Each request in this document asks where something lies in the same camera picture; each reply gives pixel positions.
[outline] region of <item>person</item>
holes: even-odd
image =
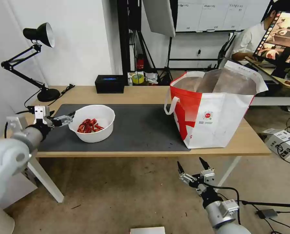
[[[232,51],[233,60],[239,61],[242,65],[252,68],[249,62],[245,60],[245,57],[254,59],[253,53],[278,11],[290,12],[290,0],[278,0],[275,2],[264,21],[244,30],[240,36],[236,38]]]

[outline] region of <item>monitor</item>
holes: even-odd
[[[264,59],[276,69],[272,75],[284,78],[286,68],[290,68],[290,13],[278,12],[266,30],[254,57]]]

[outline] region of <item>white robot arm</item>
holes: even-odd
[[[7,181],[22,171],[38,145],[54,127],[62,127],[74,117],[74,112],[60,117],[50,117],[48,106],[34,107],[34,124],[27,126],[23,115],[7,117],[8,125],[13,130],[10,139],[0,140],[0,199]]]
[[[239,209],[238,204],[233,200],[223,201],[213,189],[215,182],[214,168],[202,158],[199,158],[204,170],[200,174],[189,175],[184,172],[181,164],[178,164],[180,179],[195,188],[203,199],[203,207],[208,213],[208,218],[216,234],[251,234],[245,227],[233,223],[236,220],[235,214]]]

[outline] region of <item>red and white bag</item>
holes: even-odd
[[[223,69],[186,72],[172,81],[170,110],[166,109],[168,92],[164,111],[174,113],[187,148],[226,147],[255,94],[266,90],[260,74],[228,61]]]

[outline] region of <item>black box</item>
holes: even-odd
[[[95,80],[97,93],[123,93],[123,75],[98,75]]]

